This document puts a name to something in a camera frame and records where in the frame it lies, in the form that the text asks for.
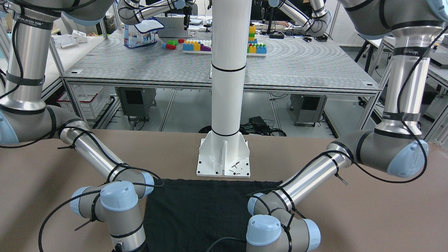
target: brown table surface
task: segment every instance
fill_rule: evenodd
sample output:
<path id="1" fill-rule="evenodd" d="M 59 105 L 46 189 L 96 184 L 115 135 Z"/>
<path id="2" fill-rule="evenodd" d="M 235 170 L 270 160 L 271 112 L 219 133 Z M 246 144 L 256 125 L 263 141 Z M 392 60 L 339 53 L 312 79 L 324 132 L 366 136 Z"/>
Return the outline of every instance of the brown table surface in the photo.
<path id="1" fill-rule="evenodd" d="M 120 130 L 95 133 L 131 165 L 150 169 L 163 178 L 208 179 L 195 175 L 202 134 Z M 245 138 L 251 151 L 249 180 L 258 181 L 286 180 L 331 142 Z M 59 140 L 45 140 L 26 148 L 0 150 L 1 251 L 38 251 L 38 232 L 46 215 L 78 188 L 104 181 L 74 150 L 57 150 L 60 146 L 64 144 Z M 305 198 L 298 208 L 317 223 L 322 233 L 322 243 L 315 251 L 447 251 L 448 153 L 434 145 L 430 148 L 427 172 L 417 181 L 387 184 L 352 166 L 340 171 L 349 186 L 331 178 Z M 85 221 L 68 206 L 62 208 L 46 226 L 44 251 L 111 251 L 105 223 L 95 222 L 73 231 Z"/>

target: white basket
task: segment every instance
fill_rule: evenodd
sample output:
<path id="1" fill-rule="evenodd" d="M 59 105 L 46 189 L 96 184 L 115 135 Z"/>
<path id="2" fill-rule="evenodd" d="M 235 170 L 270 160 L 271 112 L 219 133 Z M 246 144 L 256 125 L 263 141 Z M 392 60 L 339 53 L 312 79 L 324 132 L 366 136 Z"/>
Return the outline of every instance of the white basket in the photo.
<path id="1" fill-rule="evenodd" d="M 108 88 L 102 86 L 86 86 L 76 85 L 73 87 L 78 93 L 78 104 L 87 119 L 96 119 L 103 107 L 110 99 Z M 59 99 L 56 100 L 59 105 L 75 113 L 69 95 L 64 92 Z"/>

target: green block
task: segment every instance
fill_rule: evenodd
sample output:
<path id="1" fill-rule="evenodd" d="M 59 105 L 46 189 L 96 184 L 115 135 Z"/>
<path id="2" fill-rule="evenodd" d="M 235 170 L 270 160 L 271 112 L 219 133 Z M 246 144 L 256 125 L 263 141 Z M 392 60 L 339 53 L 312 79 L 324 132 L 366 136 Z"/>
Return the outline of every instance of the green block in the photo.
<path id="1" fill-rule="evenodd" d="M 170 45 L 175 45 L 175 46 L 177 46 L 177 45 L 178 45 L 179 43 L 178 43 L 178 41 L 177 41 L 177 40 L 168 40 L 167 44 L 170 44 Z"/>

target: white column base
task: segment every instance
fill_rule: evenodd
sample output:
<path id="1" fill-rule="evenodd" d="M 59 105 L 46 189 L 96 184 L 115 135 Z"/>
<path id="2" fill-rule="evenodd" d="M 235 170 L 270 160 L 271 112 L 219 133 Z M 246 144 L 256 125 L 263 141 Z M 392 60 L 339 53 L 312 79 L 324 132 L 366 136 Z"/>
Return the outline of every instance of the white column base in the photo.
<path id="1" fill-rule="evenodd" d="M 210 131 L 201 140 L 197 176 L 250 178 L 249 147 L 243 135 L 222 137 Z"/>

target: white block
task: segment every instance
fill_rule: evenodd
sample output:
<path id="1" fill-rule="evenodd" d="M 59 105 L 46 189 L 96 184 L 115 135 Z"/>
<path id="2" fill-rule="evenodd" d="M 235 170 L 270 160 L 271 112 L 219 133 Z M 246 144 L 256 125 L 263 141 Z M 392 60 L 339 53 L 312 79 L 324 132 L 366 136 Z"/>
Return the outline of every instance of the white block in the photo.
<path id="1" fill-rule="evenodd" d="M 75 38 L 78 43 L 87 43 L 87 34 L 84 32 L 73 30 L 72 37 Z"/>

